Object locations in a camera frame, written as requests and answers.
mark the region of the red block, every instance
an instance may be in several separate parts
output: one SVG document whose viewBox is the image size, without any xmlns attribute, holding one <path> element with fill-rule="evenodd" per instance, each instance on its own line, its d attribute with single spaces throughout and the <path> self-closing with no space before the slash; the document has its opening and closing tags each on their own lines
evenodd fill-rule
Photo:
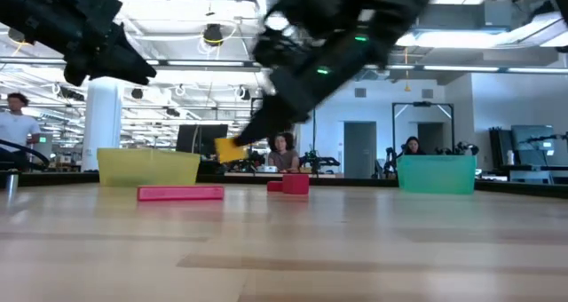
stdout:
<svg viewBox="0 0 568 302">
<path fill-rule="evenodd" d="M 285 174 L 282 178 L 282 191 L 287 195 L 309 194 L 310 176 L 307 174 Z"/>
<path fill-rule="evenodd" d="M 142 186 L 138 187 L 138 200 L 183 201 L 223 200 L 225 188 L 219 186 Z"/>
<path fill-rule="evenodd" d="M 268 191 L 268 192 L 282 192 L 282 181 L 269 181 L 266 184 L 266 191 Z"/>
</svg>

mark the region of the monitor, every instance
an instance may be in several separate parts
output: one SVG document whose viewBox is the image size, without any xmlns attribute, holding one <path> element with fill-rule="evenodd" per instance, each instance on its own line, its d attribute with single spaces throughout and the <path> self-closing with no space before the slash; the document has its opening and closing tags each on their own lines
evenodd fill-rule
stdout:
<svg viewBox="0 0 568 302">
<path fill-rule="evenodd" d="M 229 126 L 226 124 L 214 125 L 180 125 L 177 133 L 176 151 L 192 152 L 192 142 L 194 134 L 195 145 L 193 152 L 200 155 L 214 155 L 215 139 L 226 138 Z"/>
<path fill-rule="evenodd" d="M 511 125 L 511 132 L 515 151 L 538 150 L 554 153 L 554 139 L 531 141 L 531 139 L 554 135 L 552 125 Z"/>
</svg>

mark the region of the door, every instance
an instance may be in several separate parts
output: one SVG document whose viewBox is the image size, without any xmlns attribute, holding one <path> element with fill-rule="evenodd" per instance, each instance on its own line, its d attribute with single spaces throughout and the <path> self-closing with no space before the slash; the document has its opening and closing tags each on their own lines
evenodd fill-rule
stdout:
<svg viewBox="0 0 568 302">
<path fill-rule="evenodd" d="M 418 140 L 420 148 L 428 155 L 435 155 L 436 148 L 444 147 L 443 123 L 418 123 Z"/>
<path fill-rule="evenodd" d="M 344 176 L 371 179 L 375 173 L 376 123 L 345 123 L 343 128 Z"/>
</svg>

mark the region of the white column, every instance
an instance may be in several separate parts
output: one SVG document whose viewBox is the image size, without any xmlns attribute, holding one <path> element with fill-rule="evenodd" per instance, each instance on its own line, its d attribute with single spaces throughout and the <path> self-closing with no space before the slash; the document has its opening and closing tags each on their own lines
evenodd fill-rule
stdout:
<svg viewBox="0 0 568 302">
<path fill-rule="evenodd" d="M 100 147 L 120 147 L 122 93 L 122 82 L 113 78 L 99 78 L 89 83 L 82 171 L 99 169 L 97 150 Z"/>
</svg>

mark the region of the white shirt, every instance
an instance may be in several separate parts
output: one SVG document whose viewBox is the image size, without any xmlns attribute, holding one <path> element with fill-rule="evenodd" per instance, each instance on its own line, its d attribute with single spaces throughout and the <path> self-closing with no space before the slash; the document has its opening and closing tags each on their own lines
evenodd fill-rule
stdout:
<svg viewBox="0 0 568 302">
<path fill-rule="evenodd" d="M 39 124 L 28 115 L 13 115 L 10 112 L 0 113 L 0 139 L 26 146 L 28 142 L 28 134 L 39 134 Z M 10 152 L 19 151 L 14 147 L 8 147 L 0 144 Z"/>
</svg>

